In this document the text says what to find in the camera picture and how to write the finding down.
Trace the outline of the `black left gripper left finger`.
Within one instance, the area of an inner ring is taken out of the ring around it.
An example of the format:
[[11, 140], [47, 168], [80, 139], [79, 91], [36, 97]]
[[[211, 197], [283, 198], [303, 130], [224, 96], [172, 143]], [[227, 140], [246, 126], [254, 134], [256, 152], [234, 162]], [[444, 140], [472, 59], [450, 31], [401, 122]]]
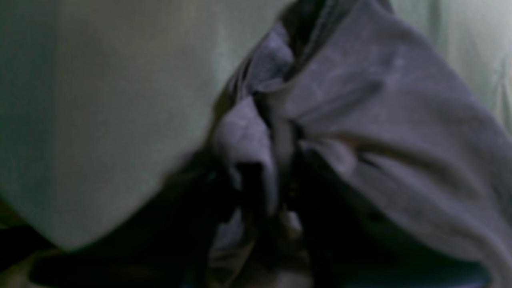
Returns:
[[29, 279], [50, 288], [204, 288], [229, 195], [221, 161], [196, 155], [113, 232], [85, 248], [40, 259]]

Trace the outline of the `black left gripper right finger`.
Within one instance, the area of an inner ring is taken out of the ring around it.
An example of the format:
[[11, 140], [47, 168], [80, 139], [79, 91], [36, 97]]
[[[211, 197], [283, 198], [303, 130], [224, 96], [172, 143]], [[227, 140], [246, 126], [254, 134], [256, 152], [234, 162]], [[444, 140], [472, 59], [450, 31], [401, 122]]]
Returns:
[[290, 203], [306, 241], [316, 288], [486, 288], [481, 264], [421, 244], [316, 153], [295, 152]]

